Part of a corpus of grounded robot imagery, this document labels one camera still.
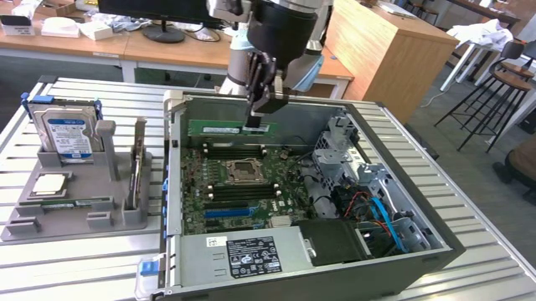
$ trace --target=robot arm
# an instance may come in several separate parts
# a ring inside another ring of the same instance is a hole
[[[333,0],[209,0],[208,6],[216,18],[249,21],[248,40],[256,50],[233,50],[227,80],[244,86],[247,127],[257,128],[261,117],[288,104],[291,88],[311,88],[301,84],[323,64]]]

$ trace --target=power supply label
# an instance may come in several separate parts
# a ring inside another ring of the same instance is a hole
[[[81,119],[49,119],[58,153],[67,158],[92,156],[90,138],[85,135],[86,122]]]
[[[228,255],[233,278],[284,271],[273,236],[228,240]]]

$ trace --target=gray parts holder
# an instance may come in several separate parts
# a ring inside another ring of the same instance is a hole
[[[132,154],[114,151],[114,121],[100,120],[96,130],[105,152],[94,152],[93,164],[63,164],[57,152],[38,153],[39,162],[2,233],[5,241],[93,235],[148,226],[152,153],[145,156],[138,208],[126,210]],[[37,181],[47,174],[65,175],[62,189],[37,196]]]

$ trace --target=hard drive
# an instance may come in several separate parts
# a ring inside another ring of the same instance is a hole
[[[42,139],[43,151],[58,152],[67,163],[88,162],[102,152],[96,132],[101,119],[101,101],[34,99],[29,110]]]

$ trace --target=aluminum extrusion table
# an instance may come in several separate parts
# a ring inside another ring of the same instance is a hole
[[[31,245],[0,242],[0,299],[133,300],[137,263],[142,257],[158,253],[162,99],[170,87],[73,78],[59,78],[54,84],[42,85],[37,85],[34,94],[45,88],[45,93],[59,97],[102,100],[105,119],[118,124],[114,137],[118,151],[129,151],[137,117],[148,117],[145,143],[154,155],[150,223],[144,230],[75,240],[38,240]],[[443,271],[426,275],[402,294],[383,300],[536,300],[535,269],[402,124],[375,103],[360,103],[359,110],[468,249]],[[364,144],[372,160],[379,160]],[[38,161],[39,145],[35,127],[19,109],[0,135],[0,224],[9,220]]]

